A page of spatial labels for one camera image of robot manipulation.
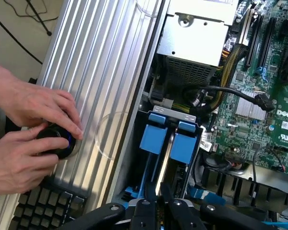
pcie slot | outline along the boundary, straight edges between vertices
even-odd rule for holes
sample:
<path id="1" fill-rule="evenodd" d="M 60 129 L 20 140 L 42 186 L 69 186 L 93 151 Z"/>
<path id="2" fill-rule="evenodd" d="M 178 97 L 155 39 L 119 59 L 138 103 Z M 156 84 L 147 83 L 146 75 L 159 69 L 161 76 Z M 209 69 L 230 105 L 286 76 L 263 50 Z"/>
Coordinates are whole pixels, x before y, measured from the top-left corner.
<path id="1" fill-rule="evenodd" d="M 272 41 L 272 35 L 276 24 L 276 18 L 270 18 L 267 26 L 265 37 L 261 46 L 260 56 L 257 64 L 257 68 L 264 67 L 265 61 L 268 56 L 269 47 Z"/>
<path id="2" fill-rule="evenodd" d="M 253 29 L 252 33 L 252 41 L 250 42 L 250 51 L 245 59 L 245 68 L 251 67 L 251 64 L 253 62 L 254 56 L 256 54 L 256 49 L 258 45 L 258 40 L 259 40 L 259 31 L 260 28 L 263 24 L 264 17 L 259 15 L 255 24 L 255 28 Z"/>

keyboard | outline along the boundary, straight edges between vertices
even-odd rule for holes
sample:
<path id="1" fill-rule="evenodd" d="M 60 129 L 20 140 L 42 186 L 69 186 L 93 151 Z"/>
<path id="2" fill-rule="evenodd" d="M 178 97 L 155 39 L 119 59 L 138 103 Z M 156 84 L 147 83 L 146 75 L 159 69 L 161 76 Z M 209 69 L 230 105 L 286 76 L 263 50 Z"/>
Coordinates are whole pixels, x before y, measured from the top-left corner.
<path id="1" fill-rule="evenodd" d="M 21 194 L 9 230 L 56 229 L 84 213 L 86 198 L 51 183 Z"/>

black knob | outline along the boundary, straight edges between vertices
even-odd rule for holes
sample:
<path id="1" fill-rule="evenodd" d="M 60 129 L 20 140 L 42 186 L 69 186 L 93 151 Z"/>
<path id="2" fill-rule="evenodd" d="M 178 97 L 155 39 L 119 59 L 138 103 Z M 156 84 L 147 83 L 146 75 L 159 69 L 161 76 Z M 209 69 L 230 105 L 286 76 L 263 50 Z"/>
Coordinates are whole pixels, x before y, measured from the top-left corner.
<path id="1" fill-rule="evenodd" d="M 53 149 L 49 151 L 42 152 L 41 154 L 57 154 L 59 159 L 67 158 L 73 151 L 76 145 L 76 139 L 68 132 L 66 129 L 56 125 L 51 124 L 47 128 L 39 132 L 36 137 L 37 139 L 41 138 L 65 138 L 68 140 L 69 145 L 65 149 Z"/>

chipset heatsink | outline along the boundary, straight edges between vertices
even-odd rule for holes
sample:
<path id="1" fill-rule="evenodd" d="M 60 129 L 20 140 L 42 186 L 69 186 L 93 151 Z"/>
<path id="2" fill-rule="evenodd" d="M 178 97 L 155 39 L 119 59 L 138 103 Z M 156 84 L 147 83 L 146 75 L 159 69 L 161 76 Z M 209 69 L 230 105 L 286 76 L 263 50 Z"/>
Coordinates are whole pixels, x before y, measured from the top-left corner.
<path id="1" fill-rule="evenodd" d="M 242 90 L 241 92 L 250 97 L 255 97 L 256 95 L 258 95 L 257 92 L 247 90 Z M 235 114 L 246 118 L 252 118 L 262 121 L 265 119 L 266 111 L 262 110 L 259 106 L 246 101 L 243 98 L 239 98 Z"/>

metal vent grille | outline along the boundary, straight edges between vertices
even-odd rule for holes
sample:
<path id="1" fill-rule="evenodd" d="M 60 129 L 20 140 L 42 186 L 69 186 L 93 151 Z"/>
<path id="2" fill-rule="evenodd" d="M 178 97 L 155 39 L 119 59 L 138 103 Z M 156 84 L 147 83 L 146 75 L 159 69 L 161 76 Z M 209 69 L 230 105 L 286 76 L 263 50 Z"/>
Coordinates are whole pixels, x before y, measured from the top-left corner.
<path id="1" fill-rule="evenodd" d="M 215 71 L 215 67 L 195 63 L 179 58 L 166 57 L 168 79 L 176 85 L 183 84 L 203 84 L 210 79 Z"/>

